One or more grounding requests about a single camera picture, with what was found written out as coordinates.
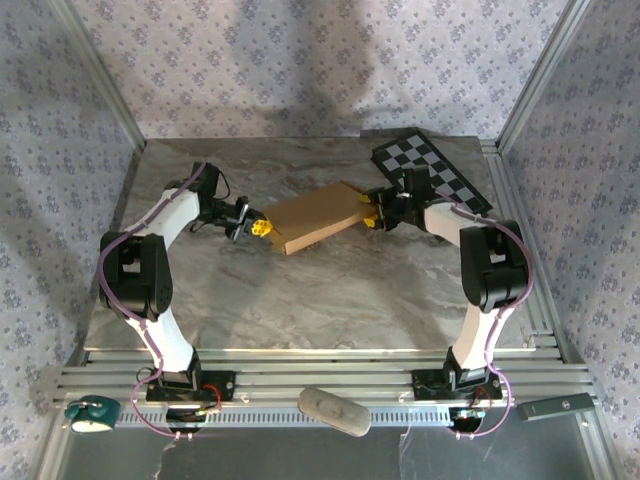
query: purple floral wallpaper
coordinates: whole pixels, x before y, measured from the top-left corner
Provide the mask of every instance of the purple floral wallpaper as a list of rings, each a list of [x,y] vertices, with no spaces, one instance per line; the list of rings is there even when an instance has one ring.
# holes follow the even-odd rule
[[[0,17],[0,478],[17,479],[91,312],[133,147],[46,1],[3,0]]]
[[[594,0],[508,152],[569,338],[640,478],[640,4]]]
[[[567,0],[73,0],[146,137],[496,138]]]

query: checkerboard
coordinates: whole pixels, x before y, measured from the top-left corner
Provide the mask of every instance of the checkerboard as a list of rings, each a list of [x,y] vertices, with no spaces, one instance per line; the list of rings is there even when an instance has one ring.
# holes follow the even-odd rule
[[[437,191],[466,205],[473,213],[484,215],[493,208],[421,132],[374,148],[371,161],[398,188],[404,186],[404,170],[427,165]]]

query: bracket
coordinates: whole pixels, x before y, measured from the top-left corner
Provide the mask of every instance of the bracket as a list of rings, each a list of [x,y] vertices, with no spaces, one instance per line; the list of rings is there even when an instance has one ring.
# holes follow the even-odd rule
[[[494,373],[489,374],[486,383],[473,385],[466,389],[451,390],[451,384],[444,370],[413,370],[411,372],[413,397],[416,401],[424,400],[473,400],[478,387],[484,387],[492,400],[502,399],[500,379]]]
[[[236,388],[236,372],[230,370],[203,371],[201,385],[214,385],[220,392],[223,402],[233,400],[233,392]],[[200,402],[210,401],[211,390],[178,390],[174,388],[163,388],[157,380],[149,382],[147,388],[147,402]]]

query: marble surface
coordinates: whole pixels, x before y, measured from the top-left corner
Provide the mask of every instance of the marble surface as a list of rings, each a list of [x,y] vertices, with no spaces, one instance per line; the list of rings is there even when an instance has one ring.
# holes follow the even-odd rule
[[[227,176],[232,199],[258,210],[346,180],[387,185],[370,162],[385,138],[151,140],[140,161],[123,225],[139,219],[168,181],[210,161]],[[476,138],[436,145],[494,205]],[[462,327],[466,299],[459,250],[415,227],[392,232],[352,227],[292,256],[221,229],[183,232],[169,250],[172,308],[196,348],[446,348]],[[520,347],[530,331],[524,309],[505,326],[499,346]],[[99,303],[86,347],[142,348],[131,327]]]

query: brown cardboard box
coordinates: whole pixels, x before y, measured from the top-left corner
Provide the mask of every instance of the brown cardboard box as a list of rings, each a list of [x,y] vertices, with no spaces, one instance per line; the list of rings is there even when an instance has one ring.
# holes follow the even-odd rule
[[[360,202],[360,193],[337,182],[267,208],[274,250],[291,255],[373,215],[375,207]]]

